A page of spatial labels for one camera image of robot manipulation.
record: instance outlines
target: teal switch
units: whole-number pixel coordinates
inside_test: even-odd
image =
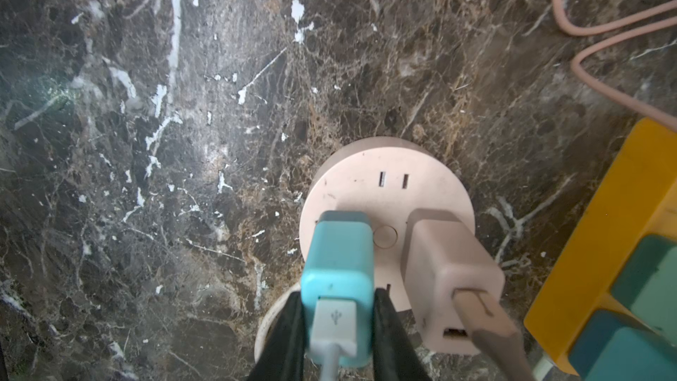
[[[360,368],[371,354],[374,307],[374,236],[362,212],[327,211],[319,217],[300,277],[300,297],[310,342],[320,299],[356,304],[357,354],[342,356],[341,366]],[[316,363],[323,356],[310,353]]]
[[[677,242],[660,235],[644,237],[618,275],[611,295],[677,345]]]
[[[626,315],[597,310],[569,362],[585,381],[677,381],[677,349]]]

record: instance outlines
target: white usb cable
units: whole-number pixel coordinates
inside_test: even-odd
[[[310,354],[321,361],[320,381],[335,381],[342,356],[358,355],[357,304],[351,300],[321,298],[317,301],[310,333]]]

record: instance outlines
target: pink cable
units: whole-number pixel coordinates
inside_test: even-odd
[[[583,28],[577,27],[576,25],[572,24],[569,21],[569,19],[567,18],[567,14],[565,13],[564,10],[563,0],[553,0],[553,13],[557,25],[562,29],[562,31],[572,36],[593,36],[595,34],[602,34],[607,31],[617,30],[619,28],[625,27],[626,25],[642,21],[643,19],[676,8],[677,8],[677,0],[671,0],[662,5],[658,5],[651,9],[647,9],[646,11],[630,15],[629,17],[621,18],[617,21],[613,21],[602,25],[596,25],[594,27]],[[586,57],[604,48],[613,46],[614,44],[620,43],[625,40],[629,40],[630,38],[641,36],[643,34],[648,34],[657,30],[663,30],[664,28],[673,27],[675,25],[677,25],[677,17],[668,18],[663,21],[648,24],[630,31],[625,31],[621,34],[617,34],[614,37],[603,40],[602,42],[593,44],[591,47],[588,47],[587,49],[583,50],[573,58],[573,60],[571,61],[571,70],[573,71],[574,74],[576,74],[577,77],[579,77],[581,81],[583,81],[585,84],[588,84],[588,86],[591,89],[601,93],[602,95],[605,95],[614,102],[619,103],[637,112],[640,115],[644,115],[648,118],[651,118],[652,120],[664,125],[670,130],[677,132],[677,117],[666,114],[665,112],[655,108],[654,106],[647,105],[646,103],[638,101],[634,97],[631,97],[623,92],[611,88],[610,86],[607,86],[597,78],[587,73],[586,70],[584,70],[583,67],[581,66],[581,62]]]

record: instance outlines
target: cable plug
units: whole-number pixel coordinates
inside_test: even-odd
[[[317,301],[310,353],[322,357],[321,381],[336,379],[340,357],[358,355],[358,306],[355,301],[329,298]]]
[[[522,333],[491,294],[453,292],[453,307],[472,343],[498,365],[510,381],[533,381]]]

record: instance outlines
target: power outlet socket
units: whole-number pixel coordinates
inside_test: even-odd
[[[395,137],[351,143],[319,168],[301,212],[305,259],[326,210],[360,211],[374,232],[374,283],[390,291],[395,310],[411,309],[400,270],[407,219],[416,209],[453,213],[475,234],[475,213],[461,181],[425,149]]]

